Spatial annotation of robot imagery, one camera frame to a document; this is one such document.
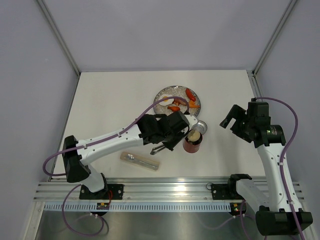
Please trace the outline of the beige steamed bun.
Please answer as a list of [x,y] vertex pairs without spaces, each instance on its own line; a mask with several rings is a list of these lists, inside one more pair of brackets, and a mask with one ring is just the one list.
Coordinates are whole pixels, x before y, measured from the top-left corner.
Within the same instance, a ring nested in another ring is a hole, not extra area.
[[201,133],[194,129],[192,129],[187,135],[187,139],[189,142],[196,142],[200,139],[200,137]]

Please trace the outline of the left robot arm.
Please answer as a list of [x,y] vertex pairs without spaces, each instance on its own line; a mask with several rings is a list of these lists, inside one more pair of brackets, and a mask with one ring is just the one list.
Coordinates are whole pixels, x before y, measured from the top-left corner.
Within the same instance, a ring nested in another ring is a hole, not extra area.
[[151,151],[173,151],[186,137],[198,119],[181,111],[166,114],[144,114],[126,128],[92,139],[77,140],[73,135],[64,139],[62,158],[69,183],[79,183],[88,188],[97,199],[108,194],[106,178],[91,165],[94,161],[132,147],[158,145]]

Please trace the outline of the silver tin lid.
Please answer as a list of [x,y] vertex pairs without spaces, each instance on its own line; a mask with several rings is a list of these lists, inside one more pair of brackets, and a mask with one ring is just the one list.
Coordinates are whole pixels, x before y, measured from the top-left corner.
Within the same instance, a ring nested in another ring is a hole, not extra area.
[[198,132],[200,132],[202,135],[204,135],[207,130],[208,130],[208,126],[207,124],[202,121],[202,120],[199,120],[193,127],[192,127],[193,130],[196,130]]

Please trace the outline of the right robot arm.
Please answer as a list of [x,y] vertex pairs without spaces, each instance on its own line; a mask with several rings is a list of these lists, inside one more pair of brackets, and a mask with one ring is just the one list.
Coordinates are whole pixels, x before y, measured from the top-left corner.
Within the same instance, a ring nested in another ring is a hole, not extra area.
[[258,231],[263,236],[294,236],[300,234],[313,223],[310,212],[304,211],[297,197],[286,159],[286,142],[283,128],[272,124],[269,104],[250,101],[248,108],[233,105],[220,123],[230,128],[240,139],[253,143],[262,161],[266,177],[268,195],[254,184],[247,174],[233,174],[227,185],[227,193],[232,198],[240,196],[255,212]]

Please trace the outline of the metal serving tongs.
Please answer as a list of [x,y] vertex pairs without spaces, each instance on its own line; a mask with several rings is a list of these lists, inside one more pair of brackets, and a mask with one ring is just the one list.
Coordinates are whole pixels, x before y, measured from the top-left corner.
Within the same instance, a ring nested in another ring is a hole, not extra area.
[[159,145],[159,146],[156,146],[154,148],[152,148],[150,154],[151,155],[156,155],[157,153],[159,153],[160,151],[166,149],[166,147],[162,144],[162,145]]

